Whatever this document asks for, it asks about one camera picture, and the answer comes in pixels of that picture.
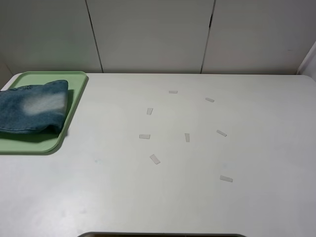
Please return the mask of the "clear tape marker lower right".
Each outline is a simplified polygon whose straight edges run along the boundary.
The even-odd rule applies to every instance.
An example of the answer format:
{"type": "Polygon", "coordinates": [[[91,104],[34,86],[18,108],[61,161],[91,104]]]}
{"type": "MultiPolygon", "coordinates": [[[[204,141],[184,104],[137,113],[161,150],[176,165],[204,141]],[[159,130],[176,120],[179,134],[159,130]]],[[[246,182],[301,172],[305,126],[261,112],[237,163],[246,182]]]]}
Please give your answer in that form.
{"type": "Polygon", "coordinates": [[[230,178],[230,177],[226,177],[226,176],[223,176],[223,175],[220,175],[220,180],[222,181],[226,181],[226,182],[233,182],[233,179],[230,178]]]}

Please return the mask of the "clear tape marker lower centre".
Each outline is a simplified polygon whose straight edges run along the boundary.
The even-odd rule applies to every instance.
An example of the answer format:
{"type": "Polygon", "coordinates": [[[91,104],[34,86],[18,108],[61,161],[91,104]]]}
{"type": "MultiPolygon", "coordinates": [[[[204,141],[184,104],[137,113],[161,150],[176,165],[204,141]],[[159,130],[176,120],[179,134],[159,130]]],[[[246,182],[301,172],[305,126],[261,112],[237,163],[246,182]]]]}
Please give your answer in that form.
{"type": "Polygon", "coordinates": [[[150,156],[150,159],[155,163],[155,164],[160,164],[160,160],[157,158],[155,154],[152,154],[150,156]]]}

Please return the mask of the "clear tape marker upper left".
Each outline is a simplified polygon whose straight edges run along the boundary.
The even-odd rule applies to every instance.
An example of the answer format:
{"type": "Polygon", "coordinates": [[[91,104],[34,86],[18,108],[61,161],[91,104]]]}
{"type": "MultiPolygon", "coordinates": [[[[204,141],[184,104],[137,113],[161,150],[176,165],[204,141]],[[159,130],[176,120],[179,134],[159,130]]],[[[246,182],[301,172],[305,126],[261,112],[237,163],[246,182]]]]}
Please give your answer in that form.
{"type": "Polygon", "coordinates": [[[153,111],[153,108],[147,108],[147,115],[151,115],[153,111]]]}

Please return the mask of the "light green plastic tray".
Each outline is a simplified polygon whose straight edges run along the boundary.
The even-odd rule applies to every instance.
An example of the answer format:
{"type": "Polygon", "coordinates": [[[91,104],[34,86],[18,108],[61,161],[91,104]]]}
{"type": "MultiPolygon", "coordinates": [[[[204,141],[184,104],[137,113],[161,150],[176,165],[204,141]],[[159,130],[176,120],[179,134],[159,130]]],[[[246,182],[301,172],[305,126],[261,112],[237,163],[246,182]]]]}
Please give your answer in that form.
{"type": "Polygon", "coordinates": [[[44,132],[40,134],[0,134],[1,155],[47,155],[55,152],[67,135],[68,128],[78,103],[86,87],[88,76],[80,71],[30,71],[16,74],[2,88],[12,89],[31,84],[46,84],[55,80],[66,80],[68,104],[63,129],[59,134],[44,132]]]}

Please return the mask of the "children's blue denim shorts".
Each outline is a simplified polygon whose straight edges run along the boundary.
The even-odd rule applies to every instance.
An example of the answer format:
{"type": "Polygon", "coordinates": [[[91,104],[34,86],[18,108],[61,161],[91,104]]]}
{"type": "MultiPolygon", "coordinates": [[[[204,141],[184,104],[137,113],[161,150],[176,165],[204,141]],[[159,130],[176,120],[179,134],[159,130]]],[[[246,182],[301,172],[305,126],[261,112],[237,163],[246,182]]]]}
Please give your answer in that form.
{"type": "Polygon", "coordinates": [[[68,103],[68,82],[56,80],[0,92],[0,131],[10,134],[60,133],[68,103]]]}

